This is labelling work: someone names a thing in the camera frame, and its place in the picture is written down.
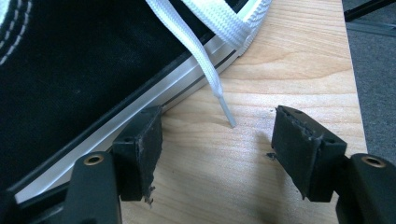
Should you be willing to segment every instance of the white shoelace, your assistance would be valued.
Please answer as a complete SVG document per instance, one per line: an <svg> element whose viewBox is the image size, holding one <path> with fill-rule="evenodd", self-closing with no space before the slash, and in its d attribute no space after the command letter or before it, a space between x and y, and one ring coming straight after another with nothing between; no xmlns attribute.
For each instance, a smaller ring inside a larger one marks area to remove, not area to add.
<svg viewBox="0 0 396 224"><path fill-rule="evenodd" d="M245 18L239 18L223 0L182 1L219 38L232 48L237 49L239 55L245 52L253 37L257 34L257 27L260 27L271 3L271 0L259 0L256 2L256 10ZM210 62L204 46L187 23L183 21L169 0L146 0L146 2L165 27L191 52L198 64L200 64L213 94L219 99L231 127L234 127L236 122L224 101L219 74L212 62Z"/></svg>
<svg viewBox="0 0 396 224"><path fill-rule="evenodd" d="M4 19L6 18L8 7L9 7L9 0L0 1L0 27L3 24Z"/></svg>

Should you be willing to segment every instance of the shoe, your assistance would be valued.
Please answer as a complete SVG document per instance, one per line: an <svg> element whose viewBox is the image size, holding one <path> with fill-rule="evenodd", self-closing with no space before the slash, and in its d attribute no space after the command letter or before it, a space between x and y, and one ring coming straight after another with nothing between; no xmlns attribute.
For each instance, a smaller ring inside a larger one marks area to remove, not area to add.
<svg viewBox="0 0 396 224"><path fill-rule="evenodd" d="M68 181L74 161L108 150L136 113L166 111L205 78L233 125L217 75L247 49L269 5L3 0L0 190L21 203Z"/></svg>

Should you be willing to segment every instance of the light wood surface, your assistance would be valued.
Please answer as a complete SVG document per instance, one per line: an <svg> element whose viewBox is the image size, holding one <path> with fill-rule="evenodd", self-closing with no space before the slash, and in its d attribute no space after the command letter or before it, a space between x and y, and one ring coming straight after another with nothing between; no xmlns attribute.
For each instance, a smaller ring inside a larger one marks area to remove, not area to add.
<svg viewBox="0 0 396 224"><path fill-rule="evenodd" d="M275 107L303 110L365 152L340 0L274 0L249 50L223 74L231 129L205 86L163 115L154 203L121 203L124 223L337 223L303 201L270 147Z"/></svg>

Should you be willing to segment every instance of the metal rivet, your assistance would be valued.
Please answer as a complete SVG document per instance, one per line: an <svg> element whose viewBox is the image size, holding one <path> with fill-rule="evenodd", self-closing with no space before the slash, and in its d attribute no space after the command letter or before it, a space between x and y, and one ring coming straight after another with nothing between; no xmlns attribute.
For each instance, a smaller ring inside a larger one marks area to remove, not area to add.
<svg viewBox="0 0 396 224"><path fill-rule="evenodd" d="M361 158L361 160L371 166L376 167L376 168L384 168L387 166L383 161L376 159L374 157L371 157L371 156L364 156Z"/></svg>
<svg viewBox="0 0 396 224"><path fill-rule="evenodd" d="M96 155L91 155L90 157L87 157L84 160L84 164L86 165L96 165L100 162L102 162L105 158L100 155L100 154L96 154Z"/></svg>

